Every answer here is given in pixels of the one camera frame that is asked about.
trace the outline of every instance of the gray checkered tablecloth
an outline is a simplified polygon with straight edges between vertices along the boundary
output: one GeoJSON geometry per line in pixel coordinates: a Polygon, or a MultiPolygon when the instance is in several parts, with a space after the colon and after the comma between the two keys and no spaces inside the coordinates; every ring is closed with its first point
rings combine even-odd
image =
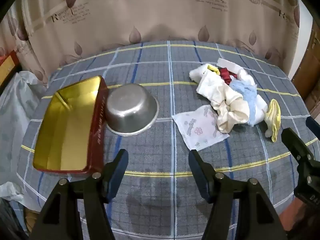
{"type": "MultiPolygon", "coordinates": [[[[265,138],[265,122],[249,127],[236,125],[230,137],[199,152],[233,179],[255,177],[280,213],[293,199],[297,163],[280,134],[291,127],[320,158],[318,140],[305,125],[309,113],[297,90],[276,66],[250,52],[214,43],[193,41],[148,42],[118,48],[89,57],[55,71],[23,139],[18,177],[25,190],[42,207],[61,177],[32,167],[33,149],[50,96],[79,80],[101,75],[112,90],[125,83],[143,84],[160,103],[156,123],[146,132],[121,137],[106,130],[105,163],[119,149],[129,152],[129,165],[113,202],[106,205],[116,239],[200,239],[211,205],[200,196],[188,165],[188,149],[171,116],[193,111],[209,101],[196,93],[189,71],[202,63],[225,58],[244,67],[258,85],[258,94],[281,108],[281,128],[276,143],[265,138]]],[[[68,179],[73,181],[72,174],[68,179]]],[[[79,201],[84,239],[88,239],[84,206],[79,201]]],[[[229,239],[237,225],[238,202],[234,202],[229,239]]]]}

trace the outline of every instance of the screw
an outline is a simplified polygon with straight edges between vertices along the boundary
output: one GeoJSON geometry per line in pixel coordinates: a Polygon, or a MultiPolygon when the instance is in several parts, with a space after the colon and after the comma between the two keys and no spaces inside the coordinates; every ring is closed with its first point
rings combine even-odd
{"type": "Polygon", "coordinates": [[[59,180],[60,185],[65,185],[67,182],[68,182],[68,180],[65,178],[59,180]]]}
{"type": "Polygon", "coordinates": [[[224,178],[224,174],[221,172],[216,173],[216,178],[217,179],[223,179],[224,178]]]}
{"type": "Polygon", "coordinates": [[[257,185],[258,184],[258,180],[256,178],[251,178],[249,179],[250,183],[252,183],[253,185],[257,185]]]}
{"type": "Polygon", "coordinates": [[[100,172],[95,172],[94,174],[92,174],[92,177],[93,177],[94,179],[98,179],[98,178],[101,177],[101,173],[100,173],[100,172]]]}

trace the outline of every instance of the blue fabric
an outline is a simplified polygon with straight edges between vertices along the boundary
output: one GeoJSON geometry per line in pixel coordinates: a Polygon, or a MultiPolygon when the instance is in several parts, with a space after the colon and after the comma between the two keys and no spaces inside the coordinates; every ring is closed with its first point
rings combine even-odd
{"type": "Polygon", "coordinates": [[[229,85],[234,91],[243,95],[243,100],[248,102],[250,116],[248,120],[248,125],[253,127],[253,122],[256,115],[256,97],[257,97],[257,87],[249,85],[243,81],[234,79],[229,85]]]}

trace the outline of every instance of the curtain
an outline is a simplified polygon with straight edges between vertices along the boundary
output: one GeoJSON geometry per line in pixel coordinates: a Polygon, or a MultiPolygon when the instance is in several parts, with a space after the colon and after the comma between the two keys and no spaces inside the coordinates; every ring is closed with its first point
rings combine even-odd
{"type": "Polygon", "coordinates": [[[0,46],[15,49],[46,82],[58,67],[146,41],[194,40],[238,47],[289,72],[298,0],[17,0],[0,46]]]}

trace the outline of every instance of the metal bowl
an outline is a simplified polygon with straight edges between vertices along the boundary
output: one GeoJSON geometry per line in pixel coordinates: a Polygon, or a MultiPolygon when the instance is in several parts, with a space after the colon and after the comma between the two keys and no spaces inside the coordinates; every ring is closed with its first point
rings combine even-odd
{"type": "Polygon", "coordinates": [[[158,100],[138,84],[116,88],[106,103],[107,127],[121,136],[136,135],[149,129],[158,113],[158,100]]]}

